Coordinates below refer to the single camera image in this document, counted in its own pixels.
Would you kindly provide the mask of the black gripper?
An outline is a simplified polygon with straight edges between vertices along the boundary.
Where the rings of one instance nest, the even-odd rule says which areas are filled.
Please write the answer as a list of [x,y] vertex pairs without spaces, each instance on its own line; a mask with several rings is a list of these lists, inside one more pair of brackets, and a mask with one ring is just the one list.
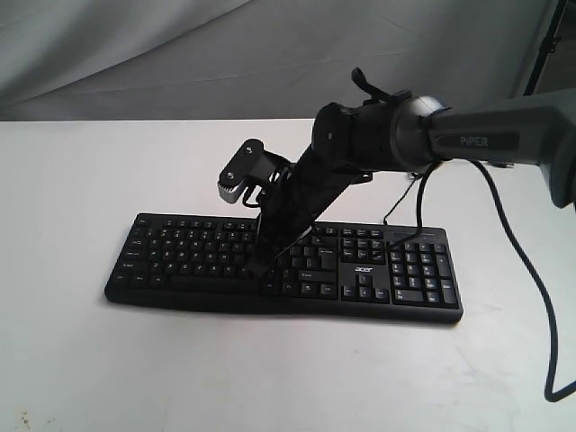
[[259,197],[256,239],[247,270],[264,275],[274,261],[307,236],[313,222],[358,177],[360,170],[307,148],[278,184]]

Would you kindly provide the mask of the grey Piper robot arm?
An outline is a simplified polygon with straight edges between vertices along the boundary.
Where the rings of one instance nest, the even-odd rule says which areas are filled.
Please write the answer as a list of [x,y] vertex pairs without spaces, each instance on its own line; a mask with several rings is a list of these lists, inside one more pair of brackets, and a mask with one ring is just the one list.
[[265,274],[363,172],[427,174],[451,159],[539,167],[553,204],[573,204],[575,91],[468,109],[408,92],[356,108],[329,103],[316,115],[310,145],[262,197],[249,271]]

